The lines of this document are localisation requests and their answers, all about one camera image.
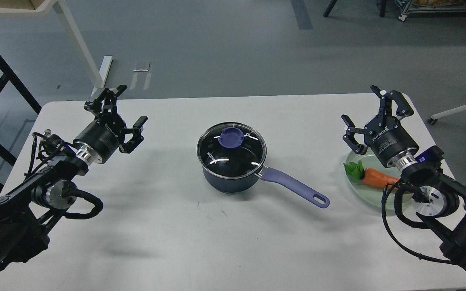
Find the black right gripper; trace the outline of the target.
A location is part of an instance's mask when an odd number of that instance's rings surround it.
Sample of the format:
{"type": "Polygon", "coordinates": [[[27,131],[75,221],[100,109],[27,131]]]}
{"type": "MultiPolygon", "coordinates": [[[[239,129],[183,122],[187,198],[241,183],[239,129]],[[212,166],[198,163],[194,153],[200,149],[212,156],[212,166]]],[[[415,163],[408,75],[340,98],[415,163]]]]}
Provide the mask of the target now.
{"type": "Polygon", "coordinates": [[[412,116],[415,112],[401,92],[387,92],[376,85],[370,86],[370,89],[380,99],[377,116],[368,121],[364,128],[357,128],[348,115],[342,115],[347,126],[343,140],[355,154],[364,155],[370,147],[379,162],[390,168],[394,166],[391,160],[397,154],[403,151],[416,154],[419,150],[419,145],[400,123],[403,118],[412,116]],[[398,118],[392,114],[393,101],[396,103],[395,115],[398,118]],[[364,136],[363,144],[357,142],[355,134],[364,136]]]}

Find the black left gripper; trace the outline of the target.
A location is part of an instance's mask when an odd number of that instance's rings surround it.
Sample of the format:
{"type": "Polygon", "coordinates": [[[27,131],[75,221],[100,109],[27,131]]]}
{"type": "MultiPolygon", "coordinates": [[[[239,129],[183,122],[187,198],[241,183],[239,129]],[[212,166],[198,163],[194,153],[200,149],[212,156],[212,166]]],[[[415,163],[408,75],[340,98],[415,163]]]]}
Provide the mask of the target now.
{"type": "Polygon", "coordinates": [[[94,115],[95,120],[74,139],[77,148],[83,144],[96,151],[98,164],[104,164],[119,148],[120,153],[130,154],[143,142],[143,125],[147,122],[147,116],[140,116],[133,127],[126,128],[126,123],[118,114],[118,97],[127,90],[127,85],[119,85],[117,88],[104,88],[100,95],[93,101],[86,101],[84,109],[94,115]],[[127,142],[124,137],[132,134],[127,142]]]}

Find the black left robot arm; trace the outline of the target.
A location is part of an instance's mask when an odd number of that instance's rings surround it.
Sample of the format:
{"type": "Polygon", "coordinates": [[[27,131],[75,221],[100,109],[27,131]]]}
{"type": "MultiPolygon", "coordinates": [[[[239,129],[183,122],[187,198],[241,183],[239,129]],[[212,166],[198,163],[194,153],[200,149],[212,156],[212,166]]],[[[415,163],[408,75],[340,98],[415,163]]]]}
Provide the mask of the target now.
{"type": "Polygon", "coordinates": [[[103,209],[102,201],[77,188],[72,179],[83,176],[93,163],[104,164],[119,150],[129,154],[144,140],[146,116],[133,127],[118,114],[118,97],[126,85],[104,88],[84,109],[94,120],[68,143],[57,135],[33,133],[31,165],[24,181],[0,196],[0,271],[10,263],[26,263],[48,248],[49,232],[61,218],[90,219],[103,209]]]}

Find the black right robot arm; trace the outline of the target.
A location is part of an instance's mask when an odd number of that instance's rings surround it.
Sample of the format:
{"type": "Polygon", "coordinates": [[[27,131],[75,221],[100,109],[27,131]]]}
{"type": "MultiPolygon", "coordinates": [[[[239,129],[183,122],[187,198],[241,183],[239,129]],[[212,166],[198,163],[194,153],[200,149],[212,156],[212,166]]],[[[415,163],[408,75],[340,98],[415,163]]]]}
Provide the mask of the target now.
{"type": "Polygon", "coordinates": [[[414,110],[401,92],[371,90],[380,99],[378,113],[364,128],[357,128],[349,116],[342,115],[347,126],[343,140],[353,153],[365,154],[371,149],[383,167],[396,167],[400,179],[383,188],[381,217],[392,240],[386,203],[394,194],[394,213],[409,227],[431,230],[441,239],[444,259],[399,247],[419,259],[457,265],[466,271],[466,186],[447,176],[442,168],[443,151],[436,145],[418,153],[419,145],[401,125],[414,110]]]}

